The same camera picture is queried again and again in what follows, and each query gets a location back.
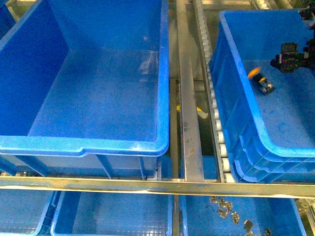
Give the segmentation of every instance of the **blue plastic bin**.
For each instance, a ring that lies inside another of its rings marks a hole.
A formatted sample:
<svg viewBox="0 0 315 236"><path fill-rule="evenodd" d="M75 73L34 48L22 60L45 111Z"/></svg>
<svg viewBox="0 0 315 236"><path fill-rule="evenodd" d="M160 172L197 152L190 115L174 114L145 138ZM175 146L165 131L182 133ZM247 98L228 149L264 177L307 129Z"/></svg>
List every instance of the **blue plastic bin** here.
<svg viewBox="0 0 315 236"><path fill-rule="evenodd" d="M58 197L52 191L0 190L0 235L49 233Z"/></svg>
<svg viewBox="0 0 315 236"><path fill-rule="evenodd" d="M69 157L134 169L167 151L167 0L38 0L0 41L0 65L6 160L64 174L90 165Z"/></svg>
<svg viewBox="0 0 315 236"><path fill-rule="evenodd" d="M170 177L170 160L162 176ZM173 197L155 194L63 192L52 236L171 236Z"/></svg>
<svg viewBox="0 0 315 236"><path fill-rule="evenodd" d="M214 157L204 157L205 178L216 177ZM293 199L223 197L232 202L232 212L240 215L239 224L234 224L231 212L223 219L217 212L218 204L209 197L181 196L184 236L243 236L245 220L253 222L255 236L265 236L270 228L275 236L306 236L301 218Z"/></svg>
<svg viewBox="0 0 315 236"><path fill-rule="evenodd" d="M269 182L268 173L304 174L295 178L298 181L314 179L314 73L300 68L283 74L270 65L282 43L296 42L302 51L312 37L297 10L220 13L210 70L229 160L239 167L246 163L239 175L247 181ZM261 67L277 88L268 96L247 78L255 67ZM255 179L253 171L262 170L266 176Z"/></svg>
<svg viewBox="0 0 315 236"><path fill-rule="evenodd" d="M14 26L15 20L9 12L5 3L7 0L0 0L0 39Z"/></svg>

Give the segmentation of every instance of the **metal shelf bar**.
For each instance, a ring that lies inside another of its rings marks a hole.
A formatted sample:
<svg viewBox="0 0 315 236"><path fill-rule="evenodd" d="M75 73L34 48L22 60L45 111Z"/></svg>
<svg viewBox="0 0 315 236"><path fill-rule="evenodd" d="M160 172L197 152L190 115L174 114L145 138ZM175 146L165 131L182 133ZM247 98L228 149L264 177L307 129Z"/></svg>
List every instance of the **metal shelf bar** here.
<svg viewBox="0 0 315 236"><path fill-rule="evenodd" d="M180 67L182 156L185 180L203 182L203 161L192 75L186 3L176 0L177 36Z"/></svg>
<svg viewBox="0 0 315 236"><path fill-rule="evenodd" d="M60 190L110 193L146 193L172 195L206 195L238 197L315 198L315 185L311 184L256 184L118 180L64 177L0 177L0 189Z"/></svg>

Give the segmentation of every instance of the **shelving rack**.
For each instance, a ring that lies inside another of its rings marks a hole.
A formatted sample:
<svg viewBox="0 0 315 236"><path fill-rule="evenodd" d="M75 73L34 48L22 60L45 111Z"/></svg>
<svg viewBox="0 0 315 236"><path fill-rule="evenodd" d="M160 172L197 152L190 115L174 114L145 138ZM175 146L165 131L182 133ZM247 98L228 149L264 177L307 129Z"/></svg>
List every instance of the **shelving rack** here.
<svg viewBox="0 0 315 236"><path fill-rule="evenodd" d="M229 171L225 144L219 139L220 119L216 113L216 101L211 82L211 74L207 63L212 55L211 40L205 19L204 9L229 9L235 6L255 8L290 8L287 0L170 0L169 8L176 9L177 34L179 48L179 95L181 124L181 153L177 145L177 115L176 115L176 80L170 79L170 156L173 163L173 178L161 181L139 179L108 179L95 177L28 177L0 176L1 189L36 189L62 191L90 191L116 193L147 193L173 195L215 195L215 196L247 196L247 197L280 197L280 198L315 198L315 183L235 183ZM196 109L195 90L189 46L189 28L187 9L193 9L200 47L202 76L206 93L209 119L212 131L214 153L217 161L217 179L204 179L198 115ZM179 163L183 158L184 178L178 177ZM175 197L175 212L178 211Z"/></svg>

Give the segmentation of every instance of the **orange part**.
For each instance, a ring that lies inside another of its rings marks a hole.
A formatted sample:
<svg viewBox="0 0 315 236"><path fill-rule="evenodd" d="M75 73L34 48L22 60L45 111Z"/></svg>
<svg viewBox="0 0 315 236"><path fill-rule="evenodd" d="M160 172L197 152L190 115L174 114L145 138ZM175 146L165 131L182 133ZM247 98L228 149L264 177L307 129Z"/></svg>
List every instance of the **orange part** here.
<svg viewBox="0 0 315 236"><path fill-rule="evenodd" d="M251 80L255 74L259 73L260 72L260 68L257 67L255 68L254 70L252 70L249 74L248 74L248 78Z"/></svg>

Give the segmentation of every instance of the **metal frame rail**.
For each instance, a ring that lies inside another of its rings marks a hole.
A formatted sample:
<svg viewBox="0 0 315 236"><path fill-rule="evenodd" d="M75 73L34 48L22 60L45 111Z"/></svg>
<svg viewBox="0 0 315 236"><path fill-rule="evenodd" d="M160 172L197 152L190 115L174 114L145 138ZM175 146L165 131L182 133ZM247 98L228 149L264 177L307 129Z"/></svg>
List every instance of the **metal frame rail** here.
<svg viewBox="0 0 315 236"><path fill-rule="evenodd" d="M229 4L237 5L238 1L222 0L221 6L228 8ZM171 0L170 7L175 7L175 0ZM203 9L218 9L217 0L176 0L179 60L180 60L180 102L181 102L181 141L182 157L184 160L184 178L178 178L178 165L173 165L173 178L162 181L136 179L108 179L95 177L22 177L0 176L0 189L36 189L63 191L90 191L116 193L147 193L173 195L213 195L213 196L246 196L246 197L279 197L279 198L315 198L315 183L234 183L228 159L224 138L222 138L221 124L216 99L211 82L211 74L207 63L211 58L212 49ZM271 8L273 0L253 0L257 8ZM210 124L213 134L213 145L218 164L218 178L204 179L198 116L194 94L192 76L189 32L187 23L187 8L193 8L200 44L202 74L204 78ZM176 124L176 118L171 117L171 125ZM177 155L177 147L171 147L171 155Z"/></svg>

